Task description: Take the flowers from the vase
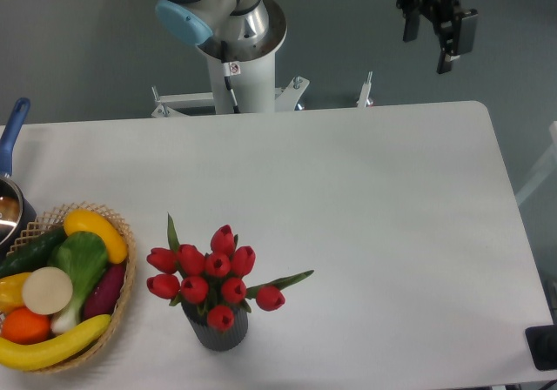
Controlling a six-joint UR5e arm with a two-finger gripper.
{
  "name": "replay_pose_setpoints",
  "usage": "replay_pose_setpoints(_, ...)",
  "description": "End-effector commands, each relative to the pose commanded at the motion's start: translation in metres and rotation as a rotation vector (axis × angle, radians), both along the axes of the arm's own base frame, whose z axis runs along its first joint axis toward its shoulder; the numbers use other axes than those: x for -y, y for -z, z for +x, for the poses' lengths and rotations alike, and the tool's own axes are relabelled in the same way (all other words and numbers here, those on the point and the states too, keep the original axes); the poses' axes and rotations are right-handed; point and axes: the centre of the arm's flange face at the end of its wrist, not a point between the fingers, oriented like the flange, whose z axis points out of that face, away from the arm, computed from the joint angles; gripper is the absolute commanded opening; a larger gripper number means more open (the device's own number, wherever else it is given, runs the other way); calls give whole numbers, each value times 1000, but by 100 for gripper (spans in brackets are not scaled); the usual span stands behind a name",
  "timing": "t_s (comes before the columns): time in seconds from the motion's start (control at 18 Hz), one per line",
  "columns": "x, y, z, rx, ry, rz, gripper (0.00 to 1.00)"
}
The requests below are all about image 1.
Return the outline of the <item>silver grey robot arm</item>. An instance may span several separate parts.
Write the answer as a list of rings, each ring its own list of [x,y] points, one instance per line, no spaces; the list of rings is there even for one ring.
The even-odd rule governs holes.
[[[404,42],[415,40],[422,18],[440,44],[437,72],[472,51],[479,13],[460,0],[397,0],[405,19]],[[197,46],[219,62],[247,62],[274,52],[284,41],[284,12],[272,0],[158,0],[159,22],[182,43]]]

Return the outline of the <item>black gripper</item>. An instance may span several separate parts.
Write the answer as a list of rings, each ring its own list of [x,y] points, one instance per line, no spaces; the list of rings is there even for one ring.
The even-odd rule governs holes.
[[[419,34],[420,15],[436,16],[440,23],[438,37],[440,58],[437,72],[444,74],[452,69],[452,61],[473,50],[478,24],[476,9],[463,10],[460,0],[397,0],[396,6],[405,19],[403,41],[414,41]]]

